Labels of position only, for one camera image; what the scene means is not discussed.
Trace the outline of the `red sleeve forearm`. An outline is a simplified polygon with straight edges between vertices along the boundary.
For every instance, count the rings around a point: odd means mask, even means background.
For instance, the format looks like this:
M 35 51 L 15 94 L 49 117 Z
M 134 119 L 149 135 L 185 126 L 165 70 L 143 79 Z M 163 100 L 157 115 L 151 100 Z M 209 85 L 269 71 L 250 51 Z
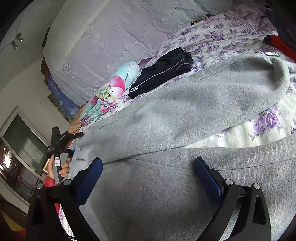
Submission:
M 53 187 L 55 187 L 55 181 L 54 179 L 50 178 L 49 176 L 47 176 L 43 182 L 44 186 L 49 189 L 49 196 L 52 198 L 52 199 L 55 199 L 54 197 L 54 190 L 53 190 Z M 55 206 L 55 210 L 56 210 L 56 213 L 57 213 L 57 216 L 59 217 L 59 211 L 60 211 L 60 204 L 59 203 L 54 203 L 54 206 Z

